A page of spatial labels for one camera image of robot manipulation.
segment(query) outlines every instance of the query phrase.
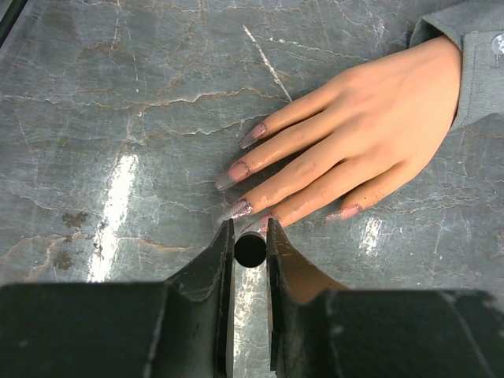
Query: gray sleeve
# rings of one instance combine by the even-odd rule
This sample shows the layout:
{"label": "gray sleeve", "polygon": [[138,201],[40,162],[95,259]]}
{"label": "gray sleeve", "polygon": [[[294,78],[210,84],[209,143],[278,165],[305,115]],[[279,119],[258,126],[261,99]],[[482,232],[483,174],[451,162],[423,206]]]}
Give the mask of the gray sleeve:
{"label": "gray sleeve", "polygon": [[423,16],[410,46],[446,35],[462,50],[462,82],[452,129],[504,113],[504,0],[463,2]]}

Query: black metal jaw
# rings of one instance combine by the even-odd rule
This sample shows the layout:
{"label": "black metal jaw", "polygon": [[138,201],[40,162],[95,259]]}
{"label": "black metal jaw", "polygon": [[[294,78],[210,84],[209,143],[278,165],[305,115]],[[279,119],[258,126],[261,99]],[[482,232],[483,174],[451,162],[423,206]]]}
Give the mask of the black metal jaw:
{"label": "black metal jaw", "polygon": [[9,35],[27,2],[28,0],[12,0],[3,17],[0,17],[0,47],[6,41],[7,35]]}
{"label": "black metal jaw", "polygon": [[275,220],[266,251],[257,242],[235,244],[230,220],[161,283],[0,288],[0,378],[232,377],[234,255],[254,249],[267,259],[279,378],[504,376],[504,316],[489,295],[350,291]]}
{"label": "black metal jaw", "polygon": [[349,291],[268,230],[279,378],[504,376],[504,316],[482,291]]}

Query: acrylic nail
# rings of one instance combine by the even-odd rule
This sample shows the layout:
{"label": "acrylic nail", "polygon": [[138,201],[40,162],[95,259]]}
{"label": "acrylic nail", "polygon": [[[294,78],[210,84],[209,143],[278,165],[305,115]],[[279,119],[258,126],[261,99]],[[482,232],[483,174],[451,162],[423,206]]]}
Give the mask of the acrylic nail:
{"label": "acrylic nail", "polygon": [[235,164],[231,166],[231,168],[223,174],[219,180],[215,183],[215,187],[219,191],[223,191],[224,189],[228,189],[232,187],[239,181],[245,179],[249,176],[250,170],[244,161],[237,161]]}
{"label": "acrylic nail", "polygon": [[362,211],[362,208],[359,205],[353,205],[350,207],[346,207],[341,209],[340,211],[336,211],[333,214],[329,214],[326,216],[325,221],[327,223],[336,222],[336,221],[346,221],[351,217],[355,217]]}
{"label": "acrylic nail", "polygon": [[248,226],[246,226],[242,230],[242,234],[245,234],[247,232],[256,232],[260,235],[264,235],[268,231],[268,221],[269,218],[276,218],[276,215],[274,213],[268,213],[264,215],[263,217],[260,217],[257,219],[255,222],[252,222]]}
{"label": "acrylic nail", "polygon": [[219,218],[219,224],[228,219],[233,219],[236,221],[237,219],[251,215],[252,210],[252,205],[246,199],[240,199],[224,211],[222,216],[220,216]]}
{"label": "acrylic nail", "polygon": [[266,125],[264,124],[264,122],[258,124],[247,135],[245,135],[245,137],[239,143],[240,148],[246,149],[247,147],[252,146],[266,133],[266,130]]}

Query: hand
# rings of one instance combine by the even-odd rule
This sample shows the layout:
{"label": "hand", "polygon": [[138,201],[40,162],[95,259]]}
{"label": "hand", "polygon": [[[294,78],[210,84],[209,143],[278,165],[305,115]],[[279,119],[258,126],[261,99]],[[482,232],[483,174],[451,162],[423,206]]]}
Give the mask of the hand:
{"label": "hand", "polygon": [[309,149],[223,218],[275,206],[243,230],[265,232],[270,217],[287,227],[345,194],[341,210],[327,221],[373,206],[430,162],[453,122],[460,82],[461,52],[445,36],[339,74],[243,139],[240,146],[247,148],[276,135],[234,163],[217,181],[219,190]]}

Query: gray marble countertop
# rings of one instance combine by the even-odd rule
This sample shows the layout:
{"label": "gray marble countertop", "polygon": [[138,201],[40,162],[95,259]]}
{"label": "gray marble countertop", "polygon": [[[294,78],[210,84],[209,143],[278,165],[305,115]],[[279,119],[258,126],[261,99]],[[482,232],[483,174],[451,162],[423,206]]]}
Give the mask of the gray marble countertop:
{"label": "gray marble countertop", "polygon": [[[209,244],[218,176],[257,122],[338,72],[406,47],[457,1],[38,0],[0,49],[0,283],[163,280]],[[337,225],[287,229],[355,288],[504,294],[503,117]],[[235,375],[268,373],[265,267],[236,269]]]}

